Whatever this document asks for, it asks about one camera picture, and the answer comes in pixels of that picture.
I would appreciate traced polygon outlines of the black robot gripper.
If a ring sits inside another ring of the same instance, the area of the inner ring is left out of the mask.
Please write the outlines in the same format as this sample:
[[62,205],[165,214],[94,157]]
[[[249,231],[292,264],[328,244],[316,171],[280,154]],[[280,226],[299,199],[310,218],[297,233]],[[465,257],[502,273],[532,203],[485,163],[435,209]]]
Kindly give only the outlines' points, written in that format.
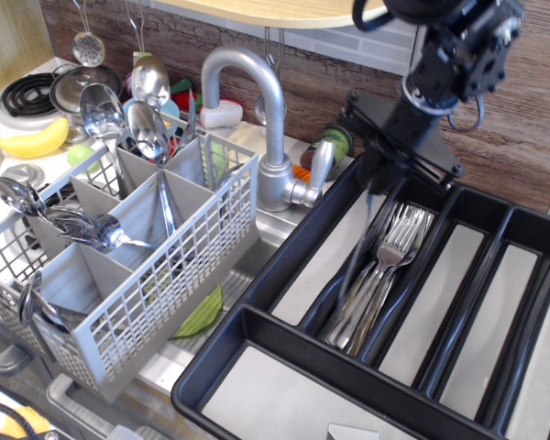
[[440,120],[404,97],[389,103],[349,93],[338,121],[362,140],[360,186],[370,194],[387,194],[410,178],[434,191],[449,191],[466,170],[442,139]]

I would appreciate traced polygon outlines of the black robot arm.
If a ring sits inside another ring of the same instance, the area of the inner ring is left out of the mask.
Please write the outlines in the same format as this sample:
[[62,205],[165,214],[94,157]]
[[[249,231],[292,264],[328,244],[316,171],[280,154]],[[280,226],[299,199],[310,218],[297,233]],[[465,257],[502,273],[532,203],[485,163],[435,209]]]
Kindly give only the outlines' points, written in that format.
[[388,1],[367,20],[365,2],[352,6],[355,26],[373,31],[398,18],[426,29],[421,58],[401,83],[401,97],[384,102],[352,92],[340,120],[365,147],[357,173],[371,194],[390,192],[407,175],[444,191],[464,175],[439,124],[456,107],[496,91],[520,35],[519,1]]

